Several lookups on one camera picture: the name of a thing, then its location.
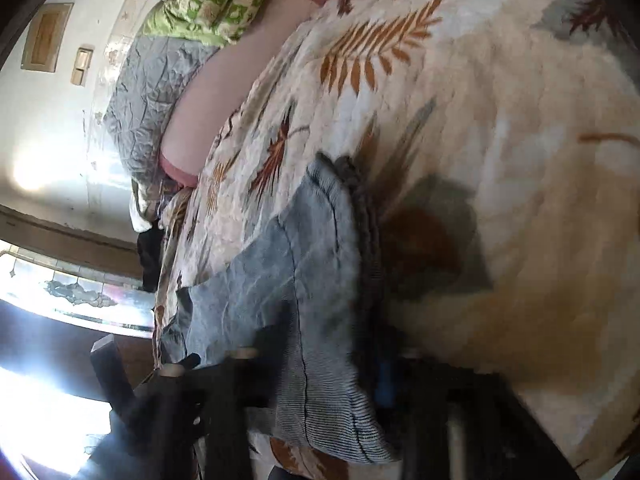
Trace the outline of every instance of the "gray blanket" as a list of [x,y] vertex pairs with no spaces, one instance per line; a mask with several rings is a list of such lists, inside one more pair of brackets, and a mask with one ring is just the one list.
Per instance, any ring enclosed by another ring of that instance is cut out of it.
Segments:
[[104,124],[124,169],[143,190],[156,182],[160,142],[175,104],[217,50],[179,38],[138,35],[133,41]]
[[374,218],[350,161],[334,165],[318,155],[251,245],[208,281],[178,292],[163,360],[196,352],[203,365],[219,363],[289,302],[294,327],[271,434],[350,462],[389,462],[359,385],[368,320],[382,298]]

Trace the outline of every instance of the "pink pillow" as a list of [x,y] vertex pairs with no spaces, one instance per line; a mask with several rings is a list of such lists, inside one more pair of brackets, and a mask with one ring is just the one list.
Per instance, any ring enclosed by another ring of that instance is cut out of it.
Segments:
[[160,166],[180,184],[195,187],[213,139],[244,101],[298,25],[327,0],[267,0],[262,17],[235,45],[213,55],[183,92],[160,147]]

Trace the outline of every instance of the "green patterned blanket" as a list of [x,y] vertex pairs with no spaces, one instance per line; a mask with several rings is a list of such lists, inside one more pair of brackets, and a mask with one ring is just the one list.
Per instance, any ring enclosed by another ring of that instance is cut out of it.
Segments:
[[142,33],[222,47],[237,43],[264,0],[165,0],[149,13]]

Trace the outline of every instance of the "wall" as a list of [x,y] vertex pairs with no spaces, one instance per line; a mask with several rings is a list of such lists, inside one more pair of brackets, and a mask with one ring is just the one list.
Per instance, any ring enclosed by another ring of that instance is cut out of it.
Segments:
[[[142,268],[134,244],[95,233],[69,229],[0,205],[0,240],[55,260],[120,276],[140,278]],[[4,250],[6,244],[0,243]]]
[[[73,2],[56,73],[21,70],[27,31],[0,72],[0,203],[47,221],[123,240],[135,240],[127,189],[95,182],[87,168],[85,139],[97,69],[83,87],[70,83],[80,46],[102,55],[124,0]],[[18,176],[41,179],[26,191]]]

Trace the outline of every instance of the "light switch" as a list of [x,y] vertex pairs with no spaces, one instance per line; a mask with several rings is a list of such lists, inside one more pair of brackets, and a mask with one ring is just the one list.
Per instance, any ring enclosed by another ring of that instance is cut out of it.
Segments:
[[74,85],[82,86],[84,84],[84,76],[89,70],[91,63],[91,56],[94,53],[93,50],[88,48],[79,48],[76,54],[76,62],[74,63],[74,69],[71,73],[71,83]]

